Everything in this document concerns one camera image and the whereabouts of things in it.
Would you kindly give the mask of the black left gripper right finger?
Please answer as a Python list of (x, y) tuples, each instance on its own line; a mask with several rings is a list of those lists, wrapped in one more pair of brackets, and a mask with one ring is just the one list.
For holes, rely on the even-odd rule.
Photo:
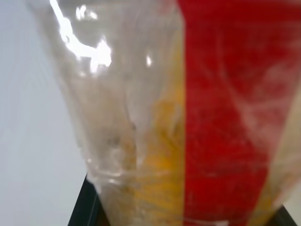
[(275, 214), (274, 221), (276, 226), (297, 226), (296, 222), (288, 213), (284, 205)]

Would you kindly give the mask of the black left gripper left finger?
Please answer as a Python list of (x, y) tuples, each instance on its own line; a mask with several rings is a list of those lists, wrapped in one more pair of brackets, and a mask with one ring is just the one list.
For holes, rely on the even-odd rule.
[(109, 226), (94, 186), (85, 178), (72, 211), (69, 226)]

